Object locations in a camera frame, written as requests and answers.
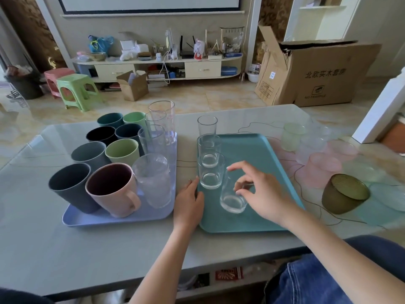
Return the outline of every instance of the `tray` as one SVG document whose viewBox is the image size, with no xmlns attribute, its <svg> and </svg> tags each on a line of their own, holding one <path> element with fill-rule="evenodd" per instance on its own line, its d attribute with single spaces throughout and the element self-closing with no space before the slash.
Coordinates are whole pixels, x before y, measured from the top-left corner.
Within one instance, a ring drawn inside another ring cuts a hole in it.
<svg viewBox="0 0 405 304">
<path fill-rule="evenodd" d="M 300 207 L 304 208 L 265 136 L 261 134 L 219 134 L 219 137 L 221 138 L 221 153 L 225 157 L 226 167 L 232 163 L 246 160 L 261 171 L 275 175 L 285 191 Z M 243 175 L 241 170 L 233 173 Z M 235 233 L 285 230 L 281 226 L 263 219 L 249 205 L 241 214 L 227 212 L 220 205 L 221 188 L 222 186 L 215 190 L 208 190 L 198 184 L 198 190 L 203 191 L 205 195 L 204 214 L 200 227 L 206 232 Z"/>
<path fill-rule="evenodd" d="M 138 189 L 137 194 L 142 202 L 140 208 L 131 215 L 125 218 L 114 218 L 107 210 L 100 209 L 92 214 L 85 214 L 69 205 L 62 217 L 62 222 L 67 226 L 87 226 L 87 225 L 103 225 L 114 223 L 128 223 L 128 222 L 141 222 L 160 220 L 167 217 L 172 211 L 176 198 L 176 162 L 177 162 L 177 139 L 176 142 L 169 147 L 169 166 L 170 166 L 170 180 L 172 183 L 172 200 L 171 202 L 159 209 L 150 206 L 142 190 Z"/>
</svg>

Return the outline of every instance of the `pink cup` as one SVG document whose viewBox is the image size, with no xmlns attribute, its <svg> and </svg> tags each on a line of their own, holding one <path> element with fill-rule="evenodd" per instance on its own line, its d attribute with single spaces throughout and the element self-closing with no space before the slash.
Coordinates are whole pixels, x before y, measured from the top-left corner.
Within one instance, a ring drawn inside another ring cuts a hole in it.
<svg viewBox="0 0 405 304">
<path fill-rule="evenodd" d="M 342 140 L 329 141 L 324 152 L 337 158 L 340 162 L 353 160 L 358 154 L 356 147 Z"/>
<path fill-rule="evenodd" d="M 316 152 L 309 156 L 308 163 L 297 171 L 296 177 L 300 184 L 311 188 L 326 187 L 332 175 L 342 170 L 342 163 L 325 153 Z"/>
<path fill-rule="evenodd" d="M 135 176 L 124 163 L 99 168 L 87 180 L 86 191 L 115 218 L 125 218 L 140 207 Z"/>
</svg>

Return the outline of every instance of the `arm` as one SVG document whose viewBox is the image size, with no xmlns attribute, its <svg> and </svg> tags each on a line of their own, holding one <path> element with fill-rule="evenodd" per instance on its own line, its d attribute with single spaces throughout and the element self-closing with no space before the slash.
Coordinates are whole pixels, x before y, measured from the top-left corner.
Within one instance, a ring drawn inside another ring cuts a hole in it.
<svg viewBox="0 0 405 304">
<path fill-rule="evenodd" d="M 352 302 L 400 303 L 405 299 L 405 283 L 360 254 L 330 229 L 283 194 L 276 178 L 243 161 L 228 167 L 243 169 L 235 184 L 237 194 L 263 218 L 296 235 L 318 258 Z M 254 183 L 256 193 L 243 189 Z"/>
<path fill-rule="evenodd" d="M 176 197 L 173 232 L 158 259 L 148 271 L 130 304 L 165 304 L 176 300 L 177 285 L 191 235 L 200 223 L 204 210 L 204 194 L 194 197 L 198 177 L 180 190 Z"/>
</svg>

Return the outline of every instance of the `pink stool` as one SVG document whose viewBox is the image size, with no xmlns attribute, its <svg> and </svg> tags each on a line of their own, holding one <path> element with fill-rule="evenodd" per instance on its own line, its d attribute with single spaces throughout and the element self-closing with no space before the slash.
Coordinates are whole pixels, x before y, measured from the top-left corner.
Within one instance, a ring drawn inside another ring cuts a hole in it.
<svg viewBox="0 0 405 304">
<path fill-rule="evenodd" d="M 57 97 L 60 97 L 60 93 L 59 93 L 59 90 L 57 87 L 56 80 L 62 76 L 68 76 L 68 75 L 72 75 L 74 73 L 76 73 L 76 72 L 69 68 L 56 68 L 56 69 L 52 69 L 50 71 L 44 72 L 45 78 L 47 79 L 49 89 L 51 90 L 51 93 L 55 99 Z"/>
</svg>

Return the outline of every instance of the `light green cup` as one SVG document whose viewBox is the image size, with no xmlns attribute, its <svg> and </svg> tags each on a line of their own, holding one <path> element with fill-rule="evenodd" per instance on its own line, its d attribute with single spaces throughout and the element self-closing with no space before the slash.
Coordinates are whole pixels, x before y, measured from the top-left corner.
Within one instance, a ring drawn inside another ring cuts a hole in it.
<svg viewBox="0 0 405 304">
<path fill-rule="evenodd" d="M 125 163 L 132 166 L 139 158 L 139 144 L 131 138 L 123 138 L 108 145 L 105 155 L 112 163 Z"/>
<path fill-rule="evenodd" d="M 131 113 L 125 114 L 123 121 L 126 124 L 138 124 L 138 125 L 141 125 L 142 128 L 146 127 L 145 113 L 143 113 L 143 112 L 131 112 Z"/>
</svg>

